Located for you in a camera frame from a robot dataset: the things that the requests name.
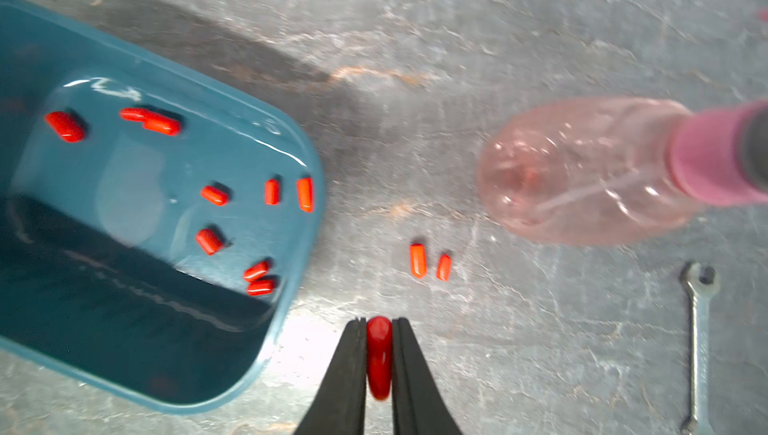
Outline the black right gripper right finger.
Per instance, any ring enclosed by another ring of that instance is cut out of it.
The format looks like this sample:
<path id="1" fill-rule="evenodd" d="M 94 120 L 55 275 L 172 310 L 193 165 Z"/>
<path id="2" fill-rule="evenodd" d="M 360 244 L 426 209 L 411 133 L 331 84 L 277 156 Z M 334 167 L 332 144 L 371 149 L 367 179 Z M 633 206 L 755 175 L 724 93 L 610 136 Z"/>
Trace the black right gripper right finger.
<path id="1" fill-rule="evenodd" d="M 396 435 L 461 435 L 408 319 L 393 322 L 392 404 Z"/>

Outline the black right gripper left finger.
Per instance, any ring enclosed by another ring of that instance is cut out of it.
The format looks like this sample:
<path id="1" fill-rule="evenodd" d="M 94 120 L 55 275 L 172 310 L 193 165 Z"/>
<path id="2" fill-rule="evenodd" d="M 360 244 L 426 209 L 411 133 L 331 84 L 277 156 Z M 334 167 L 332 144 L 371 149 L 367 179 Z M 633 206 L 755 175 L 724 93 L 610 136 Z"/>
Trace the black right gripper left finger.
<path id="1" fill-rule="evenodd" d="M 313 402 L 294 434 L 363 434 L 366 372 L 366 320 L 356 318 L 344 327 Z"/>

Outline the red sleeve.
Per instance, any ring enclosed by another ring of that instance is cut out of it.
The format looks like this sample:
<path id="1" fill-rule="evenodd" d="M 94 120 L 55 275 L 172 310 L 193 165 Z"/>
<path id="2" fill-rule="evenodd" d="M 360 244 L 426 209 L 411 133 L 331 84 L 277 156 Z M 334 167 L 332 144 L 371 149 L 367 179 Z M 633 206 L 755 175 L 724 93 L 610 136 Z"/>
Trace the red sleeve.
<path id="1" fill-rule="evenodd" d="M 427 273 L 427 256 L 425 246 L 421 243 L 414 243 L 410 246 L 410 269 L 416 278 L 423 278 Z"/>
<path id="2" fill-rule="evenodd" d="M 452 269 L 452 258 L 448 253 L 443 253 L 437 264 L 436 277 L 441 281 L 449 281 Z"/>
<path id="3" fill-rule="evenodd" d="M 367 378 L 372 396 L 379 401 L 389 397 L 392 381 L 392 322 L 376 316 L 367 322 Z"/>

